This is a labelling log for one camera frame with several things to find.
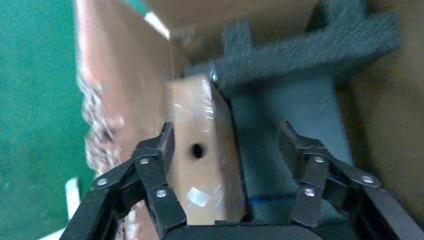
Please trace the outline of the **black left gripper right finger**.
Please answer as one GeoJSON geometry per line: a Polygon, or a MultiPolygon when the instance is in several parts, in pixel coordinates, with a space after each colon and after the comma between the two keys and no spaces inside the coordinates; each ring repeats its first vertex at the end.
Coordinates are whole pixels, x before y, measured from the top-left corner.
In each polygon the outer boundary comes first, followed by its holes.
{"type": "Polygon", "coordinates": [[[423,229],[378,178],[335,158],[320,140],[298,134],[283,121],[278,148],[299,186],[289,217],[295,224],[318,227],[326,201],[349,219],[357,239],[423,239],[423,229]]]}

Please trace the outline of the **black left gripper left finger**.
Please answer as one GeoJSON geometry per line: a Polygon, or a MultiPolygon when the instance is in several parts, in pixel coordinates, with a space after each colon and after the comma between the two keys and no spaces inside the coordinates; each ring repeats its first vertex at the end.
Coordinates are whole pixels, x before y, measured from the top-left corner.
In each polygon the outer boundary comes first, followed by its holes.
{"type": "Polygon", "coordinates": [[[145,201],[158,237],[187,224],[186,214],[169,187],[167,173],[175,152],[174,125],[140,141],[124,163],[97,177],[65,228],[62,240],[112,240],[119,220],[145,201]]]}

